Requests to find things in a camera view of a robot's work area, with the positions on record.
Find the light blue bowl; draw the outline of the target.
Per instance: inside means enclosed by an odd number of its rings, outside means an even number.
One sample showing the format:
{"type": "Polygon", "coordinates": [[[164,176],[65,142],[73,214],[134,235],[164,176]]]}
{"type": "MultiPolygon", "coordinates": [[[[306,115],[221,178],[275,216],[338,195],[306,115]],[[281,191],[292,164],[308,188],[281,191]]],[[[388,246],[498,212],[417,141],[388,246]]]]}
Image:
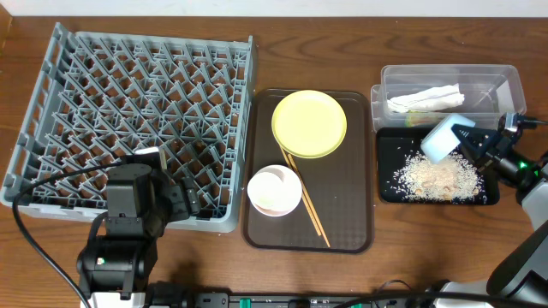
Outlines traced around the light blue bowl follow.
{"type": "Polygon", "coordinates": [[[438,164],[447,157],[459,144],[459,139],[451,128],[455,125],[474,127],[475,122],[459,115],[446,116],[421,142],[420,149],[431,163],[438,164]]]}

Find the white napkin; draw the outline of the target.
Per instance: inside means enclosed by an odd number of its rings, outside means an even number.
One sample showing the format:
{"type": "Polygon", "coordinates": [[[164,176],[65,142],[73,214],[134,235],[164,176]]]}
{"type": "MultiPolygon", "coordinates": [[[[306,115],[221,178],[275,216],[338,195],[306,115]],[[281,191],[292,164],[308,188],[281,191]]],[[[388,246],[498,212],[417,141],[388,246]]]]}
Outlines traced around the white napkin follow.
{"type": "Polygon", "coordinates": [[[464,100],[465,95],[460,92],[459,84],[454,84],[389,98],[387,104],[396,113],[430,112],[460,106],[464,100]]]}

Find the yellow green wrapper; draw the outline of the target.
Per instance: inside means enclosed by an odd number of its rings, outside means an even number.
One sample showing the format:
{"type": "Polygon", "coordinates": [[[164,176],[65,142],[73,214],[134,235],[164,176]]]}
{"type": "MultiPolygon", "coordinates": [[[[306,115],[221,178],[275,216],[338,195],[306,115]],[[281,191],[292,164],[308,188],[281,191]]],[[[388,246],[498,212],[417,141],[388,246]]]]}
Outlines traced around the yellow green wrapper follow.
{"type": "Polygon", "coordinates": [[[405,127],[435,127],[445,118],[444,113],[413,111],[406,114],[405,127]]]}

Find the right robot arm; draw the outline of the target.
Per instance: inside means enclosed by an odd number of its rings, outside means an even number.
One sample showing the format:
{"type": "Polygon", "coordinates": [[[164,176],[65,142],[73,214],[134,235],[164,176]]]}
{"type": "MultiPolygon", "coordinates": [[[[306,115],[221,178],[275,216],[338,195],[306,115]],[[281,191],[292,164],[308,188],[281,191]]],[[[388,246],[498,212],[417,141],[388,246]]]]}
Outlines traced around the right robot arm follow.
{"type": "Polygon", "coordinates": [[[537,162],[514,151],[521,128],[489,130],[455,124],[451,132],[465,157],[479,171],[495,173],[516,190],[516,202],[533,226],[529,235],[491,273],[487,281],[447,282],[435,307],[547,306],[547,156],[537,162]]]}

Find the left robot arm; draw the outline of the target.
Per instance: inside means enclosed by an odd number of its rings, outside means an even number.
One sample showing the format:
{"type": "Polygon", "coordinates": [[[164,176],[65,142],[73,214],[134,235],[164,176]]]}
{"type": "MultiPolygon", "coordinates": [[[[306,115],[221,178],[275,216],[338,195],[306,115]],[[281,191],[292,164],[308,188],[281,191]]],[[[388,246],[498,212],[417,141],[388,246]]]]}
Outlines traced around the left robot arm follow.
{"type": "Polygon", "coordinates": [[[157,147],[121,157],[108,171],[107,211],[92,222],[77,259],[79,287],[91,307],[147,306],[157,241],[171,222],[200,212],[193,180],[175,179],[157,147]]]}

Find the black waste tray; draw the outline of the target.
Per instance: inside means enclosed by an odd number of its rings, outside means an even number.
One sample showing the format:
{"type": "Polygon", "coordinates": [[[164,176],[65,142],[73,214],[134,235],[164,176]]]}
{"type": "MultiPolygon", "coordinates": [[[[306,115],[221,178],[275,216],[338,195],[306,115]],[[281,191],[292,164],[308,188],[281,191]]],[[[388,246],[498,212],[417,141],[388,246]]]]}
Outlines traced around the black waste tray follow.
{"type": "Polygon", "coordinates": [[[495,205],[500,199],[497,178],[493,174],[479,176],[479,193],[468,199],[434,201],[424,197],[412,200],[409,190],[400,184],[396,172],[406,161],[423,155],[421,141],[430,133],[430,127],[383,127],[377,131],[377,176],[379,197],[392,204],[463,204],[495,205]]]}

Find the clear plastic waste bin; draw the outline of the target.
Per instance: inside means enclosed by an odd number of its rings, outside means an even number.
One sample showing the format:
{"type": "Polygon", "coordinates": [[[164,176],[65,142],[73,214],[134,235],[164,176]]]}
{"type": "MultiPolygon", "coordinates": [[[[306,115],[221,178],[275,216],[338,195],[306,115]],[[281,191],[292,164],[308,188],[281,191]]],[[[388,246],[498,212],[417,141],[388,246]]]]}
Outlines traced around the clear plastic waste bin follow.
{"type": "Polygon", "coordinates": [[[465,95],[463,104],[430,112],[444,113],[445,117],[459,114],[478,127],[495,128],[505,113],[523,115],[527,111],[520,76],[511,65],[388,65],[381,71],[381,83],[371,89],[373,129],[405,127],[407,113],[392,112],[387,104],[389,98],[454,84],[459,84],[465,95]]]}

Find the grey plastic dishwasher rack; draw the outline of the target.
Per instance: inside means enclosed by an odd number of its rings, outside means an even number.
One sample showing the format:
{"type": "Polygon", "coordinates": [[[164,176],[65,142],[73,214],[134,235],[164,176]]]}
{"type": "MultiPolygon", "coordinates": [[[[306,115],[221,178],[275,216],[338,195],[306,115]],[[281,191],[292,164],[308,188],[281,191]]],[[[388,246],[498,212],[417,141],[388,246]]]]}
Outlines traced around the grey plastic dishwasher rack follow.
{"type": "Polygon", "coordinates": [[[199,208],[176,228],[229,233],[238,223],[256,45],[56,24],[1,185],[22,213],[90,222],[106,208],[104,166],[160,148],[189,177],[199,208]]]}

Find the spilled rice pile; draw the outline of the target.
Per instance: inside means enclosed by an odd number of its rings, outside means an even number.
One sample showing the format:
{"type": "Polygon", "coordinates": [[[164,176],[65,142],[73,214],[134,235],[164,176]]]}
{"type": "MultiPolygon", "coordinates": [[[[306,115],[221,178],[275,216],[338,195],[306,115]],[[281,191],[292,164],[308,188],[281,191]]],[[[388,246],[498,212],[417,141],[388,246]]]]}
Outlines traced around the spilled rice pile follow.
{"type": "Polygon", "coordinates": [[[451,152],[439,163],[424,154],[406,156],[403,167],[394,171],[390,188],[404,201],[464,202],[484,192],[485,179],[460,153],[451,152]]]}

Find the white bowl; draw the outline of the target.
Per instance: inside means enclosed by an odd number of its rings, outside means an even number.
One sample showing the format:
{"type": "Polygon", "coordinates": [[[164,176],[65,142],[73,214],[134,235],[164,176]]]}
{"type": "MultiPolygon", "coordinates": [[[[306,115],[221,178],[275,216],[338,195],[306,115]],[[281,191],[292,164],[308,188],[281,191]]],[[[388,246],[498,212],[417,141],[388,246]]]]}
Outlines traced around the white bowl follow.
{"type": "Polygon", "coordinates": [[[301,202],[297,176],[283,165],[269,165],[255,173],[247,184],[247,196],[261,214],[286,216],[301,202]]]}

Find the wooden chopstick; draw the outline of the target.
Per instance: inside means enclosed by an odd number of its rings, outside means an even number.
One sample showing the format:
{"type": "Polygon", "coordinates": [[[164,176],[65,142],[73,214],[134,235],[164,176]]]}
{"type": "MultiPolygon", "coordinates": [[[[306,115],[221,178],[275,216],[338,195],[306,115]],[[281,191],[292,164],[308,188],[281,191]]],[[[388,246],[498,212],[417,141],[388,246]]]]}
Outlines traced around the wooden chopstick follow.
{"type": "Polygon", "coordinates": [[[330,248],[331,243],[329,242],[329,239],[328,239],[328,237],[326,235],[326,232],[323,228],[322,222],[319,219],[319,215],[318,215],[317,211],[315,210],[313,201],[310,198],[310,195],[308,193],[306,184],[305,184],[304,180],[302,179],[301,173],[297,168],[295,160],[294,160],[294,158],[292,158],[292,156],[290,154],[287,155],[287,158],[289,160],[289,164],[290,164],[291,168],[297,174],[297,176],[298,176],[298,178],[301,182],[302,193],[303,193],[303,196],[304,196],[304,203],[305,203],[305,206],[307,208],[307,212],[308,212],[309,216],[311,217],[311,219],[313,221],[313,226],[316,229],[316,233],[318,234],[318,236],[321,236],[324,239],[325,244],[327,245],[328,248],[330,248]]]}
{"type": "Polygon", "coordinates": [[[304,191],[302,189],[303,188],[303,183],[302,183],[302,180],[300,179],[299,175],[297,174],[297,169],[294,166],[294,164],[292,164],[292,162],[290,162],[289,154],[287,154],[286,151],[281,146],[278,146],[278,147],[279,147],[280,152],[282,153],[283,159],[286,162],[288,168],[295,173],[295,175],[297,176],[297,180],[299,181],[299,183],[301,185],[301,188],[300,188],[301,200],[302,200],[302,202],[305,206],[306,212],[307,212],[307,214],[310,218],[310,221],[311,221],[311,223],[314,227],[314,230],[315,230],[317,236],[322,236],[319,225],[318,225],[316,219],[313,217],[313,213],[311,211],[311,208],[309,207],[309,204],[306,200],[304,191]]]}

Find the wooden chopstick right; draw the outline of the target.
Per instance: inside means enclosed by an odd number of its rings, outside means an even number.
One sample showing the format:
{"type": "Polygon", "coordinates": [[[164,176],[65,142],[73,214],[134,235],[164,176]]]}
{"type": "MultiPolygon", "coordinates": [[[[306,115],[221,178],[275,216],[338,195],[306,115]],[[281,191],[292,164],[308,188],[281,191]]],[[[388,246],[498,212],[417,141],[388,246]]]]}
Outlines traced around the wooden chopstick right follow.
{"type": "Polygon", "coordinates": [[[319,215],[318,215],[317,211],[315,210],[313,201],[310,198],[310,195],[308,193],[306,184],[305,184],[304,180],[302,179],[301,173],[297,168],[295,160],[294,160],[294,158],[292,158],[292,156],[290,154],[287,155],[287,158],[289,160],[289,164],[290,164],[291,168],[297,174],[297,176],[298,176],[298,178],[301,182],[302,193],[303,193],[303,196],[304,196],[304,203],[305,203],[305,206],[307,208],[307,212],[308,212],[309,216],[311,217],[311,219],[313,221],[313,226],[316,229],[316,233],[318,234],[318,236],[321,236],[324,239],[325,244],[327,245],[328,248],[330,248],[331,243],[329,242],[329,239],[328,239],[328,237],[326,235],[326,232],[323,228],[322,222],[319,219],[319,215]]]}

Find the brown plastic serving tray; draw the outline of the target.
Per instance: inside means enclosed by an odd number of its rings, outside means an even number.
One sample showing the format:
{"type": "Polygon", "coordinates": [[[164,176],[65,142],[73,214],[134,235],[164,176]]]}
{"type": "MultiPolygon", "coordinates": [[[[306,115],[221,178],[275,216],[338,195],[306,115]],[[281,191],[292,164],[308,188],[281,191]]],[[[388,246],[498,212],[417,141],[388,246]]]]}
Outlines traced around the brown plastic serving tray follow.
{"type": "Polygon", "coordinates": [[[369,102],[358,92],[332,92],[347,118],[342,143],[320,158],[295,159],[325,234],[317,234],[299,204],[289,214],[271,217],[242,203],[242,235],[250,246],[304,252],[358,254],[374,239],[371,125],[369,102]]]}

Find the yellow round plate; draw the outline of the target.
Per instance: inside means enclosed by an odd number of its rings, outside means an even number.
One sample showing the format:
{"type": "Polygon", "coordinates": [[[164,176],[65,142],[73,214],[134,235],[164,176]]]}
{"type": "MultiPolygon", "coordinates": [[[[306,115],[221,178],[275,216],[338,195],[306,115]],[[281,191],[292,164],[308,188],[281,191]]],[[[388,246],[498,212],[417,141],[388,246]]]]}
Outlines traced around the yellow round plate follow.
{"type": "Polygon", "coordinates": [[[313,159],[331,154],[343,142],[348,121],[343,107],[329,94],[302,90],[275,107],[271,130],[290,155],[313,159]]]}

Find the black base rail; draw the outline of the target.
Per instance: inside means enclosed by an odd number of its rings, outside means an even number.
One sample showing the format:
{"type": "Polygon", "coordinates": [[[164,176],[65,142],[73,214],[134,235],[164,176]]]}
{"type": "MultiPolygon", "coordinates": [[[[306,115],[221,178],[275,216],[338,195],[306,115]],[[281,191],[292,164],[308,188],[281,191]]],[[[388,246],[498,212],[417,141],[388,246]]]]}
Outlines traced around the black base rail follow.
{"type": "Polygon", "coordinates": [[[321,307],[439,307],[447,299],[456,307],[482,304],[492,307],[545,307],[521,299],[453,292],[388,291],[343,296],[322,293],[232,293],[228,289],[192,289],[161,281],[149,286],[144,307],[177,308],[321,308],[321,307]]]}

